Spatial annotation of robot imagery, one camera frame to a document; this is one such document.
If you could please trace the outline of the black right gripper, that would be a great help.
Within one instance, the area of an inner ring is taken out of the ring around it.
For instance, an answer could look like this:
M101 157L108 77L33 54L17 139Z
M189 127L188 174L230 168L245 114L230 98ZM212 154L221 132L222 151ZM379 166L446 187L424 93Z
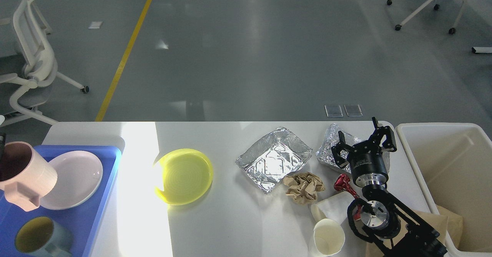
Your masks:
M392 128L380 124L376 117L372 117L371 120L374 132L369 137L369 143L348 145L344 133L339 130L339 141L331 147L336 166L343 169L349 164L352 180L360 188L368 185L384 186L389 176L383 160L383 152L397 151Z

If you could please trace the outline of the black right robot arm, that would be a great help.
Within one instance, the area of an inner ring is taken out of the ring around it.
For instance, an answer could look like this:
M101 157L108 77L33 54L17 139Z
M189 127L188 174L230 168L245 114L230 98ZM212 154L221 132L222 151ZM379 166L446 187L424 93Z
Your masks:
M353 234L375 244L385 257L443 257L447 248L440 233L387 190L384 152L395 152L394 132L373 117L374 132L367 140L349 145L342 131L332 146L334 162L349 166L351 176L340 174L334 189L354 200L347 208Z

